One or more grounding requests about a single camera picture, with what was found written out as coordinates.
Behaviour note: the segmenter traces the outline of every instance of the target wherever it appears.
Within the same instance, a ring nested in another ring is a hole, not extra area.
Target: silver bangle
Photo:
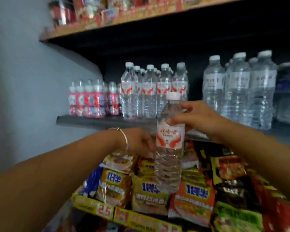
[[[112,128],[109,128],[109,129],[119,130],[124,135],[125,140],[126,140],[126,151],[125,151],[125,153],[127,153],[128,150],[129,150],[129,142],[128,142],[127,136],[125,135],[124,131],[122,131],[122,129],[119,128],[119,127],[112,127]]]

